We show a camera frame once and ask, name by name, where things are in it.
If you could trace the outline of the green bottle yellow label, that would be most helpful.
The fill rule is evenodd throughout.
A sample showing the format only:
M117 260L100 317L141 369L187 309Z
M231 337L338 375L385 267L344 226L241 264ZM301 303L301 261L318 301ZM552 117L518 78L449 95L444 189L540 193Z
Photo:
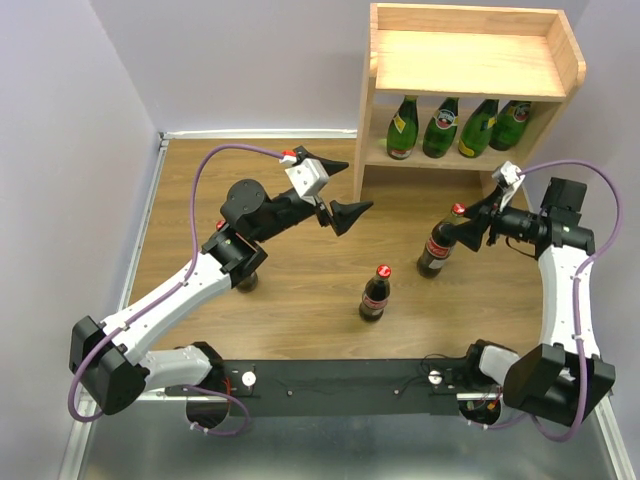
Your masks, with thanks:
M458 142L458 151L467 158L479 157L488 147L497 121L498 99L484 100L466 121Z

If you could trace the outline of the wooden two-tier shelf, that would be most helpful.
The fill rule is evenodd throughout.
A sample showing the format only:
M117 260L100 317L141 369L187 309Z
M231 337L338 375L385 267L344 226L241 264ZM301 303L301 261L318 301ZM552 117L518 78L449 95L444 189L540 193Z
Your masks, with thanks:
M484 193L505 161L525 166L584 84L587 64L561 10L373 3L364 59L353 197L368 166L466 170ZM416 153L393 160L382 146L394 112L380 94L478 100L529 100L530 123L507 151L466 158L456 149L438 159Z

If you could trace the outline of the cola bottle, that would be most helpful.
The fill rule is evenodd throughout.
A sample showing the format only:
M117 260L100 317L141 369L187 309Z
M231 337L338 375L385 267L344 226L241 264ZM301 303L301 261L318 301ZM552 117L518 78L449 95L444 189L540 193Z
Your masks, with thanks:
M379 265L366 283L359 305L359 314L364 321L376 322L384 314L390 297L391 272L388 265Z
M424 250L416 262L417 270L424 278L436 277L451 256L457 243L452 229L464 220L465 212L464 204L454 203L449 214L431 230Z
M236 290L241 293L252 292L259 283L259 276L256 271L252 272L250 276L246 277L242 282L236 286Z

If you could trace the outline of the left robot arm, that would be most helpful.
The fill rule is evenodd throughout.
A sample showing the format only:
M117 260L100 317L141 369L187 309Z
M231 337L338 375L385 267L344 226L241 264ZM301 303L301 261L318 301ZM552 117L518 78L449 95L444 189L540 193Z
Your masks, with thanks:
M191 240L191 258L176 274L105 319L86 316L74 325L69 356L74 377L67 399L74 419L87 419L76 407L79 388L102 415L121 412L149 390L186 387L201 395L214 393L224 375L223 361L212 347L196 342L156 351L156 341L201 305L249 279L267 258L263 242L311 217L341 236L373 205L322 200L319 193L329 178L347 168L343 161L303 147L282 153L246 144L239 148L276 159L290 189L270 197L259 182L239 180L220 208L222 223L207 242Z

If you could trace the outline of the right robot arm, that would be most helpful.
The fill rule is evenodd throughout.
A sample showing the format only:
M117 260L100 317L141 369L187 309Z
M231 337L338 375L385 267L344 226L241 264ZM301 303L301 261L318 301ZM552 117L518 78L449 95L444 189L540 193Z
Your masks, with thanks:
M580 226L587 192L584 183L552 178L538 213L512 206L519 188L503 175L496 188L469 207L455 239L472 251L500 236L534 245L543 285L538 345L524 356L477 341L460 379L480 392L494 382L506 406L573 428L591 413L613 386L613 365L603 361L591 326L588 259L595 252L591 230Z

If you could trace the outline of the green bottle red-blue label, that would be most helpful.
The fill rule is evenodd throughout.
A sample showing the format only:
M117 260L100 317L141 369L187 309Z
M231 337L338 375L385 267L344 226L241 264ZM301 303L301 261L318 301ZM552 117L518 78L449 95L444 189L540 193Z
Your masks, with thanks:
M489 146L507 151L522 138L530 118L531 101L511 100L500 111L493 127Z

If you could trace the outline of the green bottle red-white label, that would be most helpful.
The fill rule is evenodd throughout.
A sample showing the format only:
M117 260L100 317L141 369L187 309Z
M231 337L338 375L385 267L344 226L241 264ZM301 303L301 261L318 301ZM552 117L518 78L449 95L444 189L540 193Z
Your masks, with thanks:
M458 128L458 97L447 97L431 117L422 142L430 158L443 157L451 147Z

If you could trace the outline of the cola bottle front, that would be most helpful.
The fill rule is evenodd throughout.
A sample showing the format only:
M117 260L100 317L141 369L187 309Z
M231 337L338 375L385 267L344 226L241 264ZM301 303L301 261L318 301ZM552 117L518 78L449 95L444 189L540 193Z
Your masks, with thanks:
M364 321L376 322L384 314L390 297L391 272L388 265L379 265L366 283L359 305L359 314Z

